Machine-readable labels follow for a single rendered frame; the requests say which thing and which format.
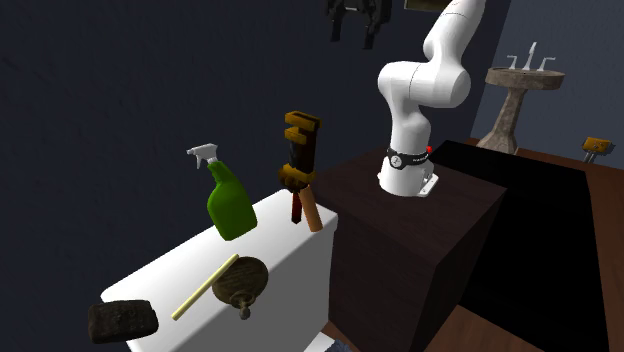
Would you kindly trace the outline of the dark brown sponge block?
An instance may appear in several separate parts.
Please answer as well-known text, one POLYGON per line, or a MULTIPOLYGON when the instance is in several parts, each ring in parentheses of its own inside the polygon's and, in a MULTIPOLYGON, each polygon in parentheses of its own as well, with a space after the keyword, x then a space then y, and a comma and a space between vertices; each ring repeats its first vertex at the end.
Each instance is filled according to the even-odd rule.
POLYGON ((125 342, 157 332, 159 321, 147 300, 117 300, 91 305, 88 335, 92 343, 125 342))

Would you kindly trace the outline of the framed wall picture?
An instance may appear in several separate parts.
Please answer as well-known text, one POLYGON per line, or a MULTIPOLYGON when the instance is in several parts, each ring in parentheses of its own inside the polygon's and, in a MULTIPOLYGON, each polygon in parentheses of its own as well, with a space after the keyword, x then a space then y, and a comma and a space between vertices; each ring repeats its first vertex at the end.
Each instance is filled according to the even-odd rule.
POLYGON ((451 0, 405 0, 404 8, 413 11, 442 12, 451 0))

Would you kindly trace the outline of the brown pipe wrench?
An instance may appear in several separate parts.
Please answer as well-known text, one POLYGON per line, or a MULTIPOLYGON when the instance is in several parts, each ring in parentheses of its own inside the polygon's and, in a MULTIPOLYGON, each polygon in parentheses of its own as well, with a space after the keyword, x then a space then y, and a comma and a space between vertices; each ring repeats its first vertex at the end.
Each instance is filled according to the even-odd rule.
POLYGON ((290 125, 284 131, 289 142, 289 161, 278 170, 278 179, 292 194, 291 221, 298 224, 305 216, 310 231, 318 232, 323 223, 310 185, 316 176, 315 151, 322 120, 291 111, 285 114, 284 121, 290 125))

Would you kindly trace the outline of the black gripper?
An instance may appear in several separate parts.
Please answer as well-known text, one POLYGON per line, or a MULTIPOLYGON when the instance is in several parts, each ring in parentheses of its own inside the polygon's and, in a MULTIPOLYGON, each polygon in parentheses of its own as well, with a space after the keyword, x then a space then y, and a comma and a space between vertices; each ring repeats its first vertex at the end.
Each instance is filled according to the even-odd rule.
POLYGON ((341 39, 341 18, 353 12, 367 18, 369 24, 365 26, 363 48, 372 49, 380 24, 389 21, 391 9, 392 0, 325 0, 325 14, 330 17, 332 24, 330 41, 338 42, 341 39))

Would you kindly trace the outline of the green spray bottle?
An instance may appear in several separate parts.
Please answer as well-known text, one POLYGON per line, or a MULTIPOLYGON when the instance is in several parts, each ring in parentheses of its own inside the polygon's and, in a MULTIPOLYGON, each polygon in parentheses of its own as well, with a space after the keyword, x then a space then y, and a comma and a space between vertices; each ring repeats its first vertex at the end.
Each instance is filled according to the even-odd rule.
POLYGON ((218 146, 212 143, 195 146, 186 151, 196 158, 196 167, 207 162, 215 181, 206 208, 220 236, 235 240, 257 227, 258 220, 250 198, 230 168, 218 159, 218 146))

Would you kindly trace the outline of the yellow toilet paper holder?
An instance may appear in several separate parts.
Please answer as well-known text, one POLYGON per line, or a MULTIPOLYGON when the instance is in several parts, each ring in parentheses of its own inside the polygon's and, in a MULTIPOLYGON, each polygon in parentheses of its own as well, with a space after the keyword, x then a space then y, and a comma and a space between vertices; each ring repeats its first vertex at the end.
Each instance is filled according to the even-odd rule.
POLYGON ((605 156, 612 152, 614 145, 610 140, 587 137, 582 145, 585 152, 584 163, 591 164, 597 156, 605 156))

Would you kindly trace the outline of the dark brown robot stand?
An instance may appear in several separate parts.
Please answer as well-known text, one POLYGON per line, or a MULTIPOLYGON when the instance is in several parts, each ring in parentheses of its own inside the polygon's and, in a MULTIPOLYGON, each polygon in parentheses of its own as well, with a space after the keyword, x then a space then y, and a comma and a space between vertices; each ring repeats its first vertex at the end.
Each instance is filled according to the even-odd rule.
POLYGON ((360 352, 424 352, 459 303, 506 192, 436 166, 425 198, 382 190, 379 149, 321 172, 336 212, 329 319, 360 352))

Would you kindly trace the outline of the stone pedestal sink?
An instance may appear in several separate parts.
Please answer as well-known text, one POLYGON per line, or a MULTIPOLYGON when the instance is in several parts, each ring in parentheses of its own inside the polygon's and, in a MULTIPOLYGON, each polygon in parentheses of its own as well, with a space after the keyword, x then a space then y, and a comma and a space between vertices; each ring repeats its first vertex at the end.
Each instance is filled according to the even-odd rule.
POLYGON ((555 57, 544 57, 537 69, 531 68, 536 46, 536 42, 531 44, 522 68, 516 66, 515 55, 508 55, 508 58, 512 58, 509 67, 492 67, 488 70, 485 82, 506 88, 508 92, 491 131, 479 140, 477 147, 515 155, 518 145, 514 133, 525 94, 528 91, 558 90, 561 87, 565 74, 545 69, 545 63, 554 61, 555 57))

